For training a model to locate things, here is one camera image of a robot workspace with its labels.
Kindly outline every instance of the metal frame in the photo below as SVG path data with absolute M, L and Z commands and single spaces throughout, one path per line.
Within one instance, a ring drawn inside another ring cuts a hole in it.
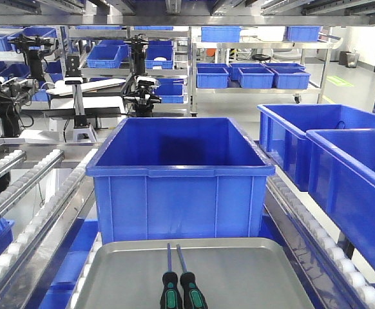
M 197 95 L 210 94 L 210 93 L 247 93 L 247 94 L 292 94 L 299 97 L 303 94 L 318 94 L 317 103 L 322 103 L 323 92 L 325 90 L 327 70 L 331 61 L 331 50 L 334 46 L 331 42 L 318 41 L 318 42 L 252 42 L 252 43 L 213 43 L 213 42 L 197 42 L 193 44 L 193 74 L 192 85 L 195 85 L 197 77 L 197 60 L 195 55 L 199 48 L 216 48 L 221 50 L 230 50 L 231 48 L 250 49 L 250 48 L 299 48 L 304 49 L 323 49 L 326 50 L 325 62 L 323 64 L 322 77 L 319 85 L 310 82 L 307 89 L 244 89 L 239 87 L 224 88 L 224 89 L 202 89 L 192 86 L 192 112 L 197 112 Z M 302 52 L 301 64 L 305 62 L 305 54 Z

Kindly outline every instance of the green floor marking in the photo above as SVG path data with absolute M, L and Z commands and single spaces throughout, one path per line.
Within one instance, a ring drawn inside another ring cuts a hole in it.
M 335 86 L 338 87 L 354 87 L 350 82 L 347 82 L 346 80 L 338 77 L 338 76 L 328 76 L 327 81 L 333 83 Z

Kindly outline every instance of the black cable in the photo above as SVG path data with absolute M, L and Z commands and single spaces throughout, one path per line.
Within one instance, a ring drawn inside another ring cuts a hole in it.
M 22 124 L 23 128 L 27 129 L 28 127 L 32 127 L 34 125 L 34 118 L 33 118 L 33 116 L 29 115 L 28 113 L 25 113 L 25 112 L 21 111 L 20 114 L 17 114 L 17 115 L 19 116 L 19 119 L 21 121 L 21 124 Z M 28 118 L 30 118 L 32 120 L 32 123 L 29 126 L 25 126 L 23 121 L 21 120 L 20 115 L 26 115 Z
M 64 142 L 67 143 L 67 140 L 66 140 L 66 129 L 67 129 L 67 126 L 69 125 L 69 122 L 70 122 L 70 118 L 66 121 L 66 123 L 64 124 L 64 128 L 63 128 L 63 137 L 64 137 Z

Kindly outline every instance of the stainless steel shelving rack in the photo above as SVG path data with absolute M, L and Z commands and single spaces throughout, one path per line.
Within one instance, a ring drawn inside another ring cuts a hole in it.
M 194 42 L 193 43 L 193 55 L 197 54 L 199 48 L 216 48 L 216 49 L 225 49 L 238 48 L 238 49 L 252 49 L 252 48 L 298 48 L 302 50 L 301 64 L 305 63 L 305 53 L 306 49 L 318 49 L 326 50 L 325 62 L 323 63 L 322 76 L 320 83 L 317 84 L 310 80 L 309 87 L 307 89 L 244 89 L 240 86 L 230 87 L 224 89 L 204 89 L 197 88 L 192 82 L 192 106 L 193 111 L 196 112 L 197 107 L 197 95 L 200 94 L 212 94 L 212 93 L 246 93 L 246 94 L 273 94 L 273 95 L 285 95 L 290 94 L 294 95 L 295 98 L 299 98 L 300 95 L 310 94 L 318 95 L 318 103 L 322 102 L 322 95 L 325 87 L 327 70 L 329 62 L 331 60 L 331 50 L 334 47 L 334 43 L 331 41 L 318 41 L 318 42 L 240 42 L 240 43 L 221 43 L 221 42 Z M 193 74 L 192 80 L 196 82 L 197 77 L 197 59 L 193 57 Z
M 134 30 L 133 27 L 128 27 L 127 30 L 87 30 L 87 29 L 69 29 L 70 40 L 80 39 L 125 39 L 133 37 L 134 35 L 143 33 L 149 39 L 173 39 L 177 41 L 187 42 L 187 51 L 176 51 L 179 55 L 186 55 L 186 69 L 172 69 L 172 70 L 146 70 L 152 77 L 169 78 L 169 79 L 185 79 L 186 92 L 184 93 L 184 103 L 172 104 L 163 103 L 155 104 L 155 111 L 159 113 L 183 113 L 190 115 L 191 111 L 191 78 L 189 69 L 191 67 L 191 30 L 189 31 L 173 31 L 173 30 Z M 81 62 L 82 76 L 86 78 L 92 77 L 120 77 L 126 78 L 131 72 L 131 68 L 88 68 L 86 66 L 86 59 L 83 57 Z

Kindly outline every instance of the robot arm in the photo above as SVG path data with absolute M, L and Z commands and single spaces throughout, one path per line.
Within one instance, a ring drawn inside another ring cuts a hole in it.
M 42 60 L 59 48 L 59 40 L 54 37 L 28 37 L 21 34 L 9 40 L 9 43 L 14 44 L 17 50 L 23 53 L 24 62 L 30 67 L 30 76 L 38 81 L 44 81 Z M 40 49 L 31 49 L 31 47 L 40 47 Z

